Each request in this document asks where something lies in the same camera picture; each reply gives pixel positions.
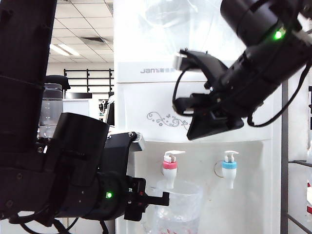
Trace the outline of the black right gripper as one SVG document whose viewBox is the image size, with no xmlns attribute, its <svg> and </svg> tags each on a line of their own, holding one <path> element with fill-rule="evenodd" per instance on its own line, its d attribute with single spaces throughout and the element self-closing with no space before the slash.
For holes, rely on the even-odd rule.
<svg viewBox="0 0 312 234">
<path fill-rule="evenodd" d="M 195 140 L 223 132 L 240 129 L 244 126 L 242 118 L 221 109 L 208 110 L 213 101 L 208 94 L 191 94 L 174 100 L 174 110 L 178 114 L 193 111 L 192 121 L 187 132 L 188 140 Z"/>
</svg>

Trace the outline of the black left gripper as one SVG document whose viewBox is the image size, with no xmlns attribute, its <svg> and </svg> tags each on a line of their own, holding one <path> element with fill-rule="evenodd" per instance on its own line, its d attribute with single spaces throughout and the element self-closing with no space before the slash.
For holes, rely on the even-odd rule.
<svg viewBox="0 0 312 234">
<path fill-rule="evenodd" d="M 170 194 L 163 192 L 162 196 L 149 196 L 145 193 L 146 180 L 138 177 L 127 177 L 128 193 L 126 196 L 126 207 L 124 219 L 130 221 L 141 221 L 142 214 L 149 205 L 169 206 Z"/>
</svg>

